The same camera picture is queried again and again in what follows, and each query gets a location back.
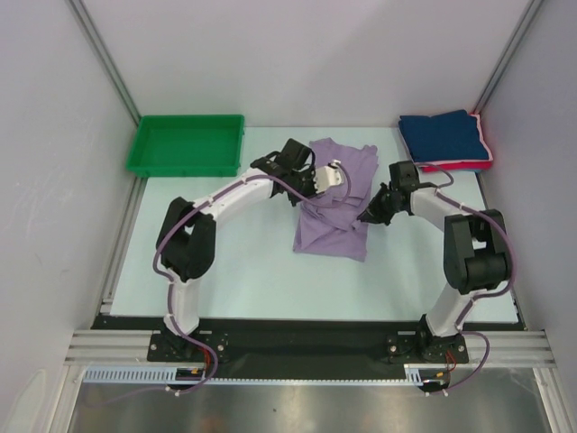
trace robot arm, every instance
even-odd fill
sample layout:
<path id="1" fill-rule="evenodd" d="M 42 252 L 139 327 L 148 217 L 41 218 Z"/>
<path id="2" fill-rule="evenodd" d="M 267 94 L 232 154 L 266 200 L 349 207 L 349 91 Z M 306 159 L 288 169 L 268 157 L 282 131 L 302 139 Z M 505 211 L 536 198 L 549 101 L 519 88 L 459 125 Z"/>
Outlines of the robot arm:
<path id="1" fill-rule="evenodd" d="M 479 295 L 495 290 L 510 278 L 511 258 L 495 228 L 478 215 L 461 211 L 438 195 L 431 183 L 420 183 L 411 161 L 389 166 L 391 182 L 381 184 L 377 195 L 359 215 L 361 221 L 389 225 L 401 211 L 422 217 L 444 231 L 444 274 L 447 279 L 441 296 L 431 311 L 421 318 L 420 350 L 451 342 L 459 336 L 469 313 L 469 305 Z M 497 210 L 481 211 L 504 228 Z M 475 249 L 473 241 L 485 246 Z"/>
<path id="2" fill-rule="evenodd" d="M 312 157 L 312 162 L 307 167 L 309 157 Z M 161 263 L 174 280 L 170 302 L 183 332 L 190 334 L 198 326 L 198 288 L 202 276 L 215 259 L 216 229 L 247 207 L 283 192 L 287 192 L 288 200 L 295 206 L 300 199 L 273 178 L 283 181 L 305 198 L 343 183 L 341 173 L 335 166 L 315 169 L 314 162 L 312 150 L 291 139 L 281 152 L 273 152 L 254 161 L 240 178 L 214 194 L 194 202 L 176 198 L 170 203 L 157 248 L 183 217 L 193 209 L 204 206 L 169 239 L 160 256 Z M 164 322 L 171 332 L 178 334 L 169 317 Z"/>

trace folded clothes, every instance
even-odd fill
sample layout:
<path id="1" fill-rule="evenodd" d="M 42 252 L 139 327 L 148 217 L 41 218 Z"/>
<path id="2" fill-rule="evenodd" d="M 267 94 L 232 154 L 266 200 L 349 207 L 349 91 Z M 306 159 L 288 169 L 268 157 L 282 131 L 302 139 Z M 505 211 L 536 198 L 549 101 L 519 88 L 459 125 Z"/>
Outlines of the folded clothes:
<path id="1" fill-rule="evenodd" d="M 431 117 L 402 115 L 398 127 L 414 162 L 429 162 L 447 170 L 483 170 L 493 162 L 479 115 L 465 110 Z"/>
<path id="2" fill-rule="evenodd" d="M 293 251 L 337 257 L 349 257 L 364 262 L 367 255 L 368 225 L 357 216 L 371 200 L 372 178 L 379 167 L 376 146 L 356 149 L 337 144 L 331 138 L 310 143 L 315 152 L 316 166 L 322 167 L 339 160 L 351 178 L 349 198 L 339 207 L 322 208 L 301 204 Z M 323 205 L 341 201 L 345 184 L 332 187 L 311 201 Z"/>

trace plastic tray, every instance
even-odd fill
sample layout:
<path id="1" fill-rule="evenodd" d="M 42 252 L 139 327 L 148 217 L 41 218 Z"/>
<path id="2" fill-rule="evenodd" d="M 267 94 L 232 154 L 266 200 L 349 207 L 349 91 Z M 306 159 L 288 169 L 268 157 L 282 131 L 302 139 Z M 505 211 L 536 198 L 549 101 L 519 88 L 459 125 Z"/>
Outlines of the plastic tray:
<path id="1" fill-rule="evenodd" d="M 236 176 L 242 115 L 146 115 L 126 168 L 143 178 Z"/>

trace purple shirt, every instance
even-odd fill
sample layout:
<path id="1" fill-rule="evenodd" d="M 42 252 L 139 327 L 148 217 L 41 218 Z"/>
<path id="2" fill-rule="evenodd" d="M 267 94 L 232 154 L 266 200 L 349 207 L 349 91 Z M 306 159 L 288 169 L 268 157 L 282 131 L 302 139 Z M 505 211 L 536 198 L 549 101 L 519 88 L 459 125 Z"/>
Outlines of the purple shirt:
<path id="1" fill-rule="evenodd" d="M 364 262 L 367 256 L 368 225 L 357 216 L 371 200 L 372 178 L 379 167 L 376 146 L 362 149 L 337 144 L 331 138 L 310 143 L 315 152 L 316 166 L 323 167 L 339 160 L 351 177 L 351 194 L 336 208 L 301 204 L 293 251 L 336 257 L 349 257 Z M 338 202 L 346 194 L 346 184 L 331 187 L 324 194 L 312 198 L 319 204 Z"/>

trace metal frame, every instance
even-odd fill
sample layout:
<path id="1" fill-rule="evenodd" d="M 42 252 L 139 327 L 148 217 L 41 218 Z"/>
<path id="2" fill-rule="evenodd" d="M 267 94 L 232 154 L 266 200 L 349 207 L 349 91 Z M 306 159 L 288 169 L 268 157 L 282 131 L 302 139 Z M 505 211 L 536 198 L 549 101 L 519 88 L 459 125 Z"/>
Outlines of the metal frame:
<path id="1" fill-rule="evenodd" d="M 531 0 L 525 8 L 525 11 L 517 23 L 517 27 L 507 42 L 505 50 L 503 50 L 497 65 L 495 65 L 495 69 L 490 74 L 489 81 L 481 92 L 481 96 L 479 97 L 477 104 L 475 104 L 473 112 L 481 113 L 489 103 L 489 100 L 493 96 L 495 89 L 505 75 L 508 65 L 515 57 L 521 42 L 525 39 L 528 30 L 531 28 L 537 18 L 537 15 L 542 10 L 542 6 L 545 1 L 547 0 Z"/>
<path id="2" fill-rule="evenodd" d="M 121 98 L 126 110 L 136 125 L 140 122 L 140 113 L 133 102 L 120 72 L 114 64 L 105 43 L 98 32 L 90 14 L 82 0 L 66 0 L 71 12 L 78 20 L 78 24 L 87 37 L 88 44 L 102 64 L 105 73 Z M 541 11 L 545 0 L 531 0 L 523 16 L 519 20 L 508 44 L 499 61 L 491 73 L 490 79 L 483 89 L 480 99 L 475 106 L 476 112 L 481 112 L 488 104 L 495 88 L 504 76 L 507 67 L 513 59 L 520 43 L 525 38 L 528 29 L 534 23 L 537 14 Z M 123 222 L 111 254 L 109 269 L 102 287 L 102 303 L 100 313 L 110 312 L 110 306 L 114 298 L 115 286 L 118 281 L 120 270 L 128 247 L 130 234 L 135 219 L 138 215 L 138 207 L 146 186 L 145 180 L 136 179 L 128 199 Z M 58 398 L 54 401 L 44 431 L 50 433 L 66 432 L 69 428 L 74 406 L 78 397 L 80 385 L 85 371 L 94 366 L 119 366 L 128 367 L 138 371 L 150 368 L 152 363 L 146 360 L 150 338 L 153 331 L 114 331 L 114 330 L 88 330 L 77 331 L 71 341 L 64 369 L 60 378 Z M 552 430 L 556 432 L 577 431 L 575 420 L 572 417 L 566 396 L 562 391 L 559 373 L 556 369 L 551 348 L 546 340 L 545 332 L 524 331 L 498 331 L 488 332 L 491 352 L 486 368 L 533 368 L 539 390 L 545 405 Z M 479 338 L 466 337 L 471 364 L 460 365 L 459 368 L 472 368 L 483 356 L 484 342 Z M 184 364 L 153 363 L 155 366 L 169 367 L 171 365 L 185 366 Z M 201 366 L 200 363 L 189 363 L 186 366 Z M 439 364 L 407 364 L 405 371 L 407 381 L 415 382 L 417 376 L 414 371 L 425 368 L 443 367 Z M 382 385 L 387 381 L 235 381 L 216 379 L 211 383 L 228 384 L 349 384 L 356 386 Z"/>
<path id="3" fill-rule="evenodd" d="M 72 337 L 65 365 L 145 365 L 190 366 L 202 364 L 150 363 L 149 343 L 155 331 L 77 331 Z M 554 368 L 553 353 L 544 331 L 491 331 L 484 333 L 490 340 L 490 356 L 484 368 Z M 485 353 L 483 340 L 465 338 L 471 368 Z M 411 368 L 444 368 L 444 364 L 407 364 Z"/>
<path id="4" fill-rule="evenodd" d="M 128 88 L 124 84 L 123 78 L 114 63 L 102 36 L 100 36 L 100 32 L 96 28 L 87 7 L 84 5 L 82 0 L 66 0 L 66 3 L 68 3 L 72 14 L 74 14 L 78 21 L 78 25 L 87 37 L 88 45 L 90 45 L 96 58 L 103 66 L 105 74 L 110 78 L 110 82 L 112 83 L 114 90 L 116 90 L 116 93 L 118 93 L 118 96 L 121 98 L 128 114 L 133 119 L 134 124 L 138 126 L 138 123 L 141 121 L 141 115 L 133 101 L 133 97 L 131 97 Z"/>
<path id="5" fill-rule="evenodd" d="M 553 433 L 577 431 L 571 404 L 561 386 L 559 371 L 556 368 L 536 368 L 534 373 L 551 431 Z"/>
<path id="6" fill-rule="evenodd" d="M 61 383 L 61 393 L 53 416 L 50 420 L 50 433 L 68 430 L 74 406 L 79 392 L 82 377 L 87 368 L 103 365 L 124 366 L 135 372 L 142 372 L 150 367 L 199 367 L 200 363 L 165 364 L 149 363 L 146 355 L 150 338 L 154 331 L 114 331 L 85 330 L 77 331 L 72 337 L 69 352 L 65 361 L 65 373 Z M 553 353 L 544 331 L 495 331 L 487 332 L 490 340 L 490 357 L 484 368 L 533 368 L 541 397 L 552 431 L 570 433 L 577 431 L 575 420 L 570 412 L 571 405 L 563 393 Z M 459 365 L 461 369 L 471 369 L 482 358 L 484 342 L 474 336 L 466 337 L 471 363 Z M 226 380 L 215 379 L 212 383 L 229 385 L 350 385 L 350 386 L 403 386 L 418 384 L 419 369 L 444 368 L 442 364 L 406 364 L 406 380 L 396 381 L 282 381 L 282 380 Z M 144 380 L 134 382 L 146 383 Z"/>

